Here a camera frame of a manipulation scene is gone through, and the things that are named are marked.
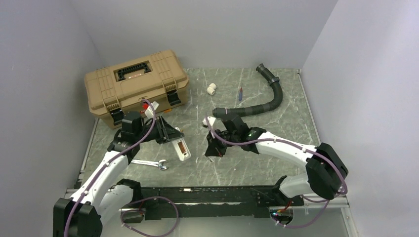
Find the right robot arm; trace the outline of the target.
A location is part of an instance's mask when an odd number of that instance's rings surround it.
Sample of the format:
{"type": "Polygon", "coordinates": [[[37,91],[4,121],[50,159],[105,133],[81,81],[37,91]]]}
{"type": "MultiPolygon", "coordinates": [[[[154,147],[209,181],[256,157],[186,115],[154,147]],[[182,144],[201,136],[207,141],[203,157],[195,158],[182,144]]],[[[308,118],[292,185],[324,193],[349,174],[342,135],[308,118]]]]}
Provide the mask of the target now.
{"type": "Polygon", "coordinates": [[[326,200],[348,193],[345,181],[348,169],[331,145],[297,143],[260,127],[248,127],[236,114],[227,114],[221,119],[225,131],[214,129],[215,121],[214,117],[203,120],[203,127],[209,130],[207,157],[222,157],[227,148],[237,146],[246,152],[281,158],[305,170],[300,175],[280,178],[278,188],[272,192],[278,205],[310,193],[326,200]]]}

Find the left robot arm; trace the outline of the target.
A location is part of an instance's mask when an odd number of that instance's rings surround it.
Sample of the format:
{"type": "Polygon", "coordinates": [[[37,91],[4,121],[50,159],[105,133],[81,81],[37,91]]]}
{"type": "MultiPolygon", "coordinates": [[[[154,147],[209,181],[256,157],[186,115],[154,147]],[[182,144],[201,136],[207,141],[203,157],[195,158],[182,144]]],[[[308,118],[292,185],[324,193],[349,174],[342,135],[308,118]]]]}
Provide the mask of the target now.
{"type": "Polygon", "coordinates": [[[53,208],[53,236],[99,237],[106,222],[122,207],[146,201],[141,184],[115,179],[131,164],[140,144],[158,144],[183,138],[184,134],[161,116],[145,120],[140,112],[129,112],[107,148],[102,162],[69,198],[60,198],[53,208]]]}

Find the white remote control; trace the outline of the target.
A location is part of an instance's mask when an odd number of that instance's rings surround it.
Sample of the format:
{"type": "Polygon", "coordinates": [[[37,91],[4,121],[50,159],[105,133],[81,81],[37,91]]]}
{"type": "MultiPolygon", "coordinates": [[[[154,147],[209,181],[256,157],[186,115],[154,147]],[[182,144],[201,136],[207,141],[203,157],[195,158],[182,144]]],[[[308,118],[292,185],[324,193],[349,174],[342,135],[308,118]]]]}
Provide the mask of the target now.
{"type": "Polygon", "coordinates": [[[186,161],[191,157],[190,150],[185,142],[184,137],[175,139],[171,143],[173,144],[173,147],[180,161],[186,161]]]}

